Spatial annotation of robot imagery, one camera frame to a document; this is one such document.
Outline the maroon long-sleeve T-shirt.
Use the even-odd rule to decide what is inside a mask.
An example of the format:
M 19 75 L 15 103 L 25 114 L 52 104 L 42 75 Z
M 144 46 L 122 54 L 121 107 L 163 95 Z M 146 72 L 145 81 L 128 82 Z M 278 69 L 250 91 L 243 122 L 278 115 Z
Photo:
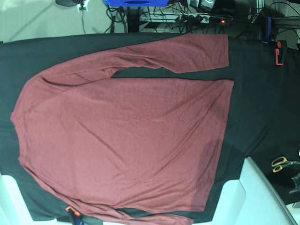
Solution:
M 126 225 L 190 225 L 203 211 L 233 81 L 114 78 L 131 67 L 177 74 L 229 66 L 225 34 L 186 34 L 55 65 L 24 85 L 11 121 L 21 166 L 78 212 Z

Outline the white power strip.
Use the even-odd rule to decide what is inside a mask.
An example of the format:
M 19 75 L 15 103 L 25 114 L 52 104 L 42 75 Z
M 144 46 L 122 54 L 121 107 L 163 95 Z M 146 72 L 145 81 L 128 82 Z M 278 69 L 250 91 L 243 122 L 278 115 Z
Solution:
M 152 23 L 179 23 L 185 22 L 188 19 L 195 18 L 200 23 L 208 24 L 210 22 L 211 16 L 209 14 L 194 13 L 194 14 L 183 14 L 183 13 L 172 13 L 172 12 L 150 12 L 143 13 L 140 16 L 140 21 L 142 22 L 152 22 Z

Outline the blue plastic bin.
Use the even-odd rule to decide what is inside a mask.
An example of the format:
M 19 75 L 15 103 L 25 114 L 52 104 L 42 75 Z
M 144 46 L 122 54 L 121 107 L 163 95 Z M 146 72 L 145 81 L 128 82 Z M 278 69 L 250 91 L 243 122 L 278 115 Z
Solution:
M 168 0 L 105 0 L 111 7 L 165 7 Z

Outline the orange black clamp bottom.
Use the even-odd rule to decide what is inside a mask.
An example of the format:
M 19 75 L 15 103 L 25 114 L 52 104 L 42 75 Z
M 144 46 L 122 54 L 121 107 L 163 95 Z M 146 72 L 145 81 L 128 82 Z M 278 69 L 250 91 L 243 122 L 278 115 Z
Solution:
M 83 221 L 83 216 L 80 212 L 76 211 L 73 207 L 67 206 L 65 210 L 68 212 L 68 218 L 72 225 L 85 225 Z

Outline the orange black clamp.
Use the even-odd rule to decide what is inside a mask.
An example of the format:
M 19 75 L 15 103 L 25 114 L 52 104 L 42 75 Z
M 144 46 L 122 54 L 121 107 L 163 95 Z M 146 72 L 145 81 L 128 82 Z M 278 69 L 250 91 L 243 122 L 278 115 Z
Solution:
M 282 66 L 284 64 L 286 51 L 287 51 L 287 41 L 278 40 L 275 49 L 276 65 Z
M 73 207 L 67 206 L 65 210 L 68 212 L 68 218 L 72 225 L 85 225 L 83 221 L 83 216 L 80 212 L 76 211 Z

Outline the black round base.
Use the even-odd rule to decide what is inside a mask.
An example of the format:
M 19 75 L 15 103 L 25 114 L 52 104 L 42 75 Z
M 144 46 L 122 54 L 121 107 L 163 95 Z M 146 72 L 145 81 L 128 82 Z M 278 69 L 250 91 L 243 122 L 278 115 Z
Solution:
M 64 7 L 73 7 L 84 4 L 85 0 L 55 0 L 55 3 Z

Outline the orange black clamp right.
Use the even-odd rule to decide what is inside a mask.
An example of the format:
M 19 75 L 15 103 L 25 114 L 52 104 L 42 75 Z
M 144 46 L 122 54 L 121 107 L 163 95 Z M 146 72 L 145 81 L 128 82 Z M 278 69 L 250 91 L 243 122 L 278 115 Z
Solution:
M 278 40 L 275 49 L 276 65 L 282 66 L 284 64 L 286 51 L 287 51 L 287 41 Z

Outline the black metal tool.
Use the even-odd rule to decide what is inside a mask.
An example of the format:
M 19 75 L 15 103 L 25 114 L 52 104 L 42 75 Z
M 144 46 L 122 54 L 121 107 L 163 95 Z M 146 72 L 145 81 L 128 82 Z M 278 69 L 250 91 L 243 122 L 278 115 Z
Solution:
M 298 173 L 297 175 L 293 176 L 291 178 L 291 180 L 293 181 L 295 187 L 289 191 L 289 194 L 299 192 L 300 191 L 300 174 Z

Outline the white foam block left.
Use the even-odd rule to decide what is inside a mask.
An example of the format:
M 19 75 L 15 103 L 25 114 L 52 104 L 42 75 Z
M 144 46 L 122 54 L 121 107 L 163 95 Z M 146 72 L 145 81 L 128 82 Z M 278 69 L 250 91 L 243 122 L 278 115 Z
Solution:
M 0 176 L 0 224 L 33 224 L 33 220 L 15 179 L 8 175 Z

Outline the black stand post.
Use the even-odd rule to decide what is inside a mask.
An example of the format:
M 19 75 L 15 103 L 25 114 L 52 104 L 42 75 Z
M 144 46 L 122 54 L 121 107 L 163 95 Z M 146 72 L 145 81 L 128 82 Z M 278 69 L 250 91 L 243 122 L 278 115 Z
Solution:
M 143 7 L 126 7 L 128 33 L 138 33 L 140 31 L 140 16 L 142 11 Z

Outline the white wall plug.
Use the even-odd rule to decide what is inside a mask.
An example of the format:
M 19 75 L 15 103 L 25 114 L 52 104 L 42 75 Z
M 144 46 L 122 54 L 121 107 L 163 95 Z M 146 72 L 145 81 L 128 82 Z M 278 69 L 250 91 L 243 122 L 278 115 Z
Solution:
M 77 4 L 77 9 L 79 12 L 88 11 L 89 0 L 80 0 Z

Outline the yellow-handled scissors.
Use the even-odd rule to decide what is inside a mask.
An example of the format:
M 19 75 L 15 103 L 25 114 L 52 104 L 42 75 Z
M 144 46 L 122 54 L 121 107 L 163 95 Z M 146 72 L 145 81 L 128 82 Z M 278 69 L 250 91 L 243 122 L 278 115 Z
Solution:
M 290 161 L 286 157 L 278 157 L 271 162 L 272 172 L 277 173 L 291 165 L 299 165 L 299 161 Z

